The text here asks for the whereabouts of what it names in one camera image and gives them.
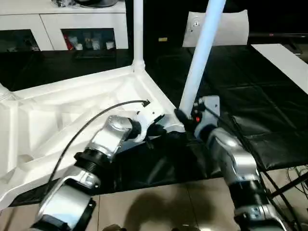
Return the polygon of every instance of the cabinet door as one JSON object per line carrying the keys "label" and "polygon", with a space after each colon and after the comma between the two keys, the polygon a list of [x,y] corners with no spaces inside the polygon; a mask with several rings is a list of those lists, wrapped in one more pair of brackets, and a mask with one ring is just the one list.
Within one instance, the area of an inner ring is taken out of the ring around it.
{"label": "cabinet door", "polygon": [[42,14],[55,50],[127,49],[125,13]]}
{"label": "cabinet door", "polygon": [[0,15],[0,52],[29,50],[53,50],[40,16]]}

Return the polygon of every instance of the floor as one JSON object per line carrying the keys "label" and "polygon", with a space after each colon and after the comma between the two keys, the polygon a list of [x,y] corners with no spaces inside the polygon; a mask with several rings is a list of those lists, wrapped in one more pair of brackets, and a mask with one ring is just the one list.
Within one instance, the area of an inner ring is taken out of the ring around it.
{"label": "floor", "polygon": [[[288,182],[285,169],[269,173],[279,186]],[[296,172],[290,170],[290,178],[295,177]],[[308,221],[308,200],[303,193],[294,188],[285,196],[301,221]],[[117,227],[128,231],[238,230],[228,187],[221,178],[100,195],[94,199],[97,207],[87,231],[116,231]],[[284,208],[279,198],[276,202]],[[3,210],[0,231],[25,230],[33,223],[37,209],[38,205],[27,205]]]}

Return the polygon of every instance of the black cloth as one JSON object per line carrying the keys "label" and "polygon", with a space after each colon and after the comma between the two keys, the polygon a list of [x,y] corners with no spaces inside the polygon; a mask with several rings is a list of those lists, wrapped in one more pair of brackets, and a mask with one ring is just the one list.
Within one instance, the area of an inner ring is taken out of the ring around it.
{"label": "black cloth", "polygon": [[[128,51],[6,53],[0,82],[20,90],[131,64]],[[146,70],[174,103],[180,104],[193,49],[155,50]],[[220,96],[221,117],[239,131],[266,170],[308,163],[308,95],[249,46],[213,47],[198,96]],[[220,176],[205,146],[176,132],[116,156],[112,193]],[[41,200],[44,186],[18,196],[11,206]]]}

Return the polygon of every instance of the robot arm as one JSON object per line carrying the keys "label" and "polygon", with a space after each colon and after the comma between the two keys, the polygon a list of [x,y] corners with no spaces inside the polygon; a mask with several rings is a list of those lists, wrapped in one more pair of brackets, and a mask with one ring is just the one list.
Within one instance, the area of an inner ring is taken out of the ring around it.
{"label": "robot arm", "polygon": [[118,148],[127,139],[143,141],[149,126],[163,115],[159,104],[150,103],[133,119],[109,116],[85,150],[75,155],[76,163],[43,199],[30,229],[84,231],[96,206],[92,196],[106,184],[105,179],[111,178],[106,174]]}
{"label": "robot arm", "polygon": [[266,197],[255,159],[236,137],[217,127],[217,118],[204,110],[204,105],[215,111],[215,105],[219,105],[219,98],[203,97],[195,105],[197,111],[203,110],[195,136],[206,143],[211,156],[221,169],[234,203],[236,223],[241,230],[286,231],[275,208]]}

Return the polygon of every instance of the white tube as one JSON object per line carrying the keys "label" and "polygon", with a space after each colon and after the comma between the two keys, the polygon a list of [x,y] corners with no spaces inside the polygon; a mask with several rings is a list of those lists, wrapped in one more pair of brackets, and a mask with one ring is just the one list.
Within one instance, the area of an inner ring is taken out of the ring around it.
{"label": "white tube", "polygon": [[144,69],[143,0],[134,0],[134,69]]}
{"label": "white tube", "polygon": [[225,3],[226,0],[210,0],[208,2],[202,30],[193,54],[180,103],[180,109],[187,117],[191,114]]}

